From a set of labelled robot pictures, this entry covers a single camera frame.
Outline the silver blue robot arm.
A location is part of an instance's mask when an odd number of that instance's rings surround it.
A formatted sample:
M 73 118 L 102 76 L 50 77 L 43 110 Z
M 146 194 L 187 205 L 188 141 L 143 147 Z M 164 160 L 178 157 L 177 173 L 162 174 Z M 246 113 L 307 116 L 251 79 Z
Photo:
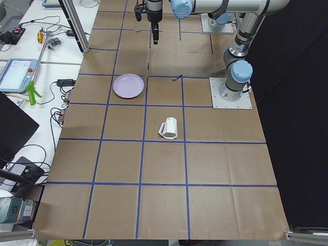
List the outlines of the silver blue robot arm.
M 148 76 L 194 78 L 226 77 L 223 86 L 224 99 L 230 101 L 242 94 L 241 84 L 232 71 L 235 65 L 246 59 L 253 39 L 266 16 L 281 11 L 289 1 L 169 1 L 172 17 L 177 20 L 172 33 L 159 30 L 163 17 L 162 1 L 142 1 L 135 7 L 136 17 L 142 14 L 150 22 L 152 44 L 149 51 L 150 70 Z M 236 28 L 232 43 L 225 48 L 222 58 L 210 51 L 210 37 L 200 33 L 187 34 L 181 38 L 180 23 L 183 19 L 206 14 L 216 22 L 225 13 L 243 13 L 244 18 Z

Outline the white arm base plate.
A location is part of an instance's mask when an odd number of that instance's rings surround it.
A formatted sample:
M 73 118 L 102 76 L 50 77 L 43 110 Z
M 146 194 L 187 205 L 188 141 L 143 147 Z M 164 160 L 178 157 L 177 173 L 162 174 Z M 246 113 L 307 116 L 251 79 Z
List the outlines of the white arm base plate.
M 209 78 L 212 105 L 214 109 L 251 110 L 250 92 L 245 85 L 239 92 L 231 91 L 226 86 L 226 78 Z

